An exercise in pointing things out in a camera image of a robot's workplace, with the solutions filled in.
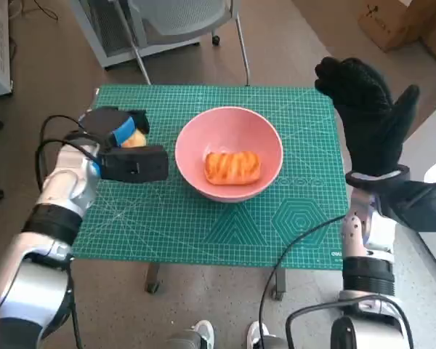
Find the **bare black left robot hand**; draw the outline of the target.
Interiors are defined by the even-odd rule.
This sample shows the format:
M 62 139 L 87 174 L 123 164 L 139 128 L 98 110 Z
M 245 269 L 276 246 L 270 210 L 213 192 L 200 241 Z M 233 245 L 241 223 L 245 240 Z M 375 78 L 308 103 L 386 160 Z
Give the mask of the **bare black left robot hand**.
M 79 122 L 84 130 L 108 148 L 137 148 L 148 144 L 150 123 L 145 110 L 125 111 L 105 106 L 87 111 Z

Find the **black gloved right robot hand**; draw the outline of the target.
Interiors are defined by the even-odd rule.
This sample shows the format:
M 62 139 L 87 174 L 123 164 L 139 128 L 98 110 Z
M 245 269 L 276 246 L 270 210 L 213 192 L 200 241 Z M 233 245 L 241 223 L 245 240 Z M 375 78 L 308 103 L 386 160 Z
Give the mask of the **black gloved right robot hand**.
M 372 177 L 397 171 L 419 87 L 412 84 L 393 100 L 382 76 L 355 57 L 325 57 L 315 74 L 315 88 L 331 98 L 341 117 L 352 171 Z

